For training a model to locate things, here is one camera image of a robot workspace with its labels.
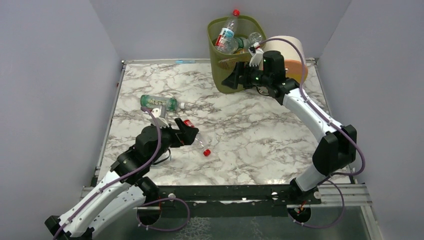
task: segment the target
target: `wastebasket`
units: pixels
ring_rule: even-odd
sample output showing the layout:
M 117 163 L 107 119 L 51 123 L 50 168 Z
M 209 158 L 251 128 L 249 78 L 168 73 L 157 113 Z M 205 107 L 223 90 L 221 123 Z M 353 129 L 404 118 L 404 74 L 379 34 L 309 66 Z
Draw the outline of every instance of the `wastebasket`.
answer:
M 230 94 L 240 92 L 244 90 L 244 88 L 238 85 L 237 89 L 232 89 L 222 85 L 222 81 L 233 72 L 237 62 L 249 62 L 252 56 L 248 52 L 225 54 L 215 49 L 215 42 L 226 20 L 227 17 L 222 17 L 211 21 L 209 25 L 207 25 L 207 36 L 209 40 L 210 66 L 212 68 L 213 81 L 218 91 L 224 94 Z M 267 39 L 264 31 L 255 19 L 246 15 L 238 16 L 238 26 L 234 36 L 248 38 L 253 32 L 258 32 L 262 35 L 264 40 Z

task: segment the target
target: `screw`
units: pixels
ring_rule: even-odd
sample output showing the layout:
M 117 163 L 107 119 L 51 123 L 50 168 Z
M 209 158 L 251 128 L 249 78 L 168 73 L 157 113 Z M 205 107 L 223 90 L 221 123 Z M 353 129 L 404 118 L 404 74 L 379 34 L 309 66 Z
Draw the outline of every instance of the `screw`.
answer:
M 176 198 L 177 196 L 175 196 L 175 194 L 173 194 L 172 192 L 168 195 L 168 198 L 170 198 L 170 199 L 174 199 L 174 198 Z
M 313 193 L 313 196 L 314 196 L 316 199 L 321 199 L 321 193 L 320 193 L 319 191 L 314 192 L 314 193 Z
M 271 193 L 271 196 L 277 196 L 278 193 L 276 191 L 274 191 L 273 193 Z

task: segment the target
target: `red bottle label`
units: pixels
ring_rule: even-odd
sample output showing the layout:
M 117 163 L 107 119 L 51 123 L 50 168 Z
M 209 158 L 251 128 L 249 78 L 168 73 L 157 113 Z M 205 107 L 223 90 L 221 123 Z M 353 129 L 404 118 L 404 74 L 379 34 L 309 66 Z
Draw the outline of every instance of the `red bottle label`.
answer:
M 185 125 L 194 128 L 195 126 L 193 125 L 193 123 L 190 120 L 184 120 Z

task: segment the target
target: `gray wall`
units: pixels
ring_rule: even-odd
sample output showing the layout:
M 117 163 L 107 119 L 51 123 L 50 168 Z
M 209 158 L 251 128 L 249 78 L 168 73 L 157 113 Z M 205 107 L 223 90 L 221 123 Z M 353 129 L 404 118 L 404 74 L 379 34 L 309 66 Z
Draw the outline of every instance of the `gray wall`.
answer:
M 93 176 L 120 58 L 85 0 L 0 4 L 0 239 L 44 227 Z
M 207 25 L 238 8 L 267 36 L 296 36 L 319 57 L 351 0 L 90 0 L 125 60 L 209 58 Z
M 334 117 L 358 130 L 386 240 L 424 235 L 423 43 L 423 0 L 352 0 L 318 62 Z

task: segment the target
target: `bottle in basket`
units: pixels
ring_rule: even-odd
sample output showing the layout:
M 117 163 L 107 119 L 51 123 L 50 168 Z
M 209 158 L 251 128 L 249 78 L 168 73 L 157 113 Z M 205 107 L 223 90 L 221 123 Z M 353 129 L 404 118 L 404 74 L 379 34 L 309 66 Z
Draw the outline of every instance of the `bottle in basket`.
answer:
M 230 38 L 229 43 L 226 45 L 227 48 L 225 54 L 242 54 L 247 53 L 248 48 L 254 43 L 262 42 L 262 35 L 259 32 L 252 32 L 249 37 L 233 37 Z
M 240 11 L 238 9 L 234 9 L 234 11 L 232 11 L 232 16 L 227 18 L 225 21 L 224 26 L 222 27 L 215 42 L 215 48 L 218 51 L 228 53 L 227 46 L 229 44 L 229 40 L 234 37 L 234 33 L 237 30 L 239 15 Z
M 188 119 L 184 120 L 184 123 L 185 125 L 189 127 L 192 127 L 192 128 L 195 127 L 193 123 Z M 206 139 L 202 136 L 200 132 L 197 133 L 192 146 L 196 146 L 197 148 L 199 148 L 205 157 L 211 154 L 211 150 L 209 150 L 208 142 L 206 141 Z

